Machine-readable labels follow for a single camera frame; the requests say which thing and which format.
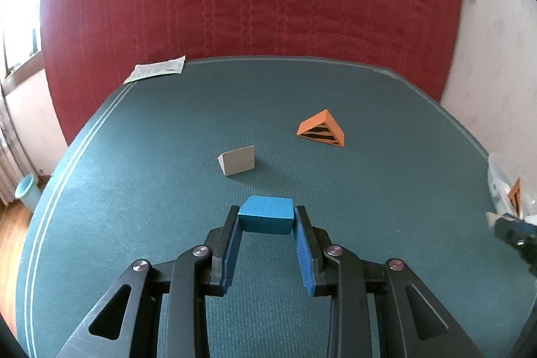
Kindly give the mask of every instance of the light blue bucket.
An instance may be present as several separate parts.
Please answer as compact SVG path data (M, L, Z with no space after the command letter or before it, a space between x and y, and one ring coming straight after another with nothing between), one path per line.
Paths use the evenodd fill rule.
M28 210L34 212L41 197L41 190L34 175L26 175L15 189L15 198L20 199Z

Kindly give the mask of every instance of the wall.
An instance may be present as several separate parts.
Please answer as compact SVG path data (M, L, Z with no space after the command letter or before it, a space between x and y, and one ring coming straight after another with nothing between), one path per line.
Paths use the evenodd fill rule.
M537 1L463 0L441 104L537 188Z
M18 84L5 100L30 162L38 174L52 174L67 149L67 143L52 106L45 70L39 70Z

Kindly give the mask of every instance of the paper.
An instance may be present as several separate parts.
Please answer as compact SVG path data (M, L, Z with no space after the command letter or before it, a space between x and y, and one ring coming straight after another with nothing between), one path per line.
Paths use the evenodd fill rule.
M132 83L139 79L150 78L152 76L170 75L171 73L181 73L185 65L185 57L176 60L154 62L153 64L136 64L129 77L123 84Z

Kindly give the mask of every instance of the triangular cutout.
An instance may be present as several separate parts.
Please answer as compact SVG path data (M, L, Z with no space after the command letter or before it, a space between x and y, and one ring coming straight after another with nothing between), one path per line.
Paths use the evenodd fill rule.
M91 323L89 327L90 334L108 338L108 340L117 340L121 332L123 317L125 316L130 295L131 286L125 284L114 294L114 297L110 299Z
M418 338L420 340L429 340L429 338L447 334L446 323L429 302L425 300L420 291L412 284L407 285L405 291Z
M296 135L334 146L345 145L345 134L328 110L323 110L304 120L296 131Z

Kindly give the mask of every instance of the orange triangular block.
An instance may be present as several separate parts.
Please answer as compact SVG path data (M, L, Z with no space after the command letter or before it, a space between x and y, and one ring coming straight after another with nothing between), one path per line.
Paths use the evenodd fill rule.
M304 120L299 130L296 131L296 135L334 146L345 145L345 134L328 110L318 112L315 116Z

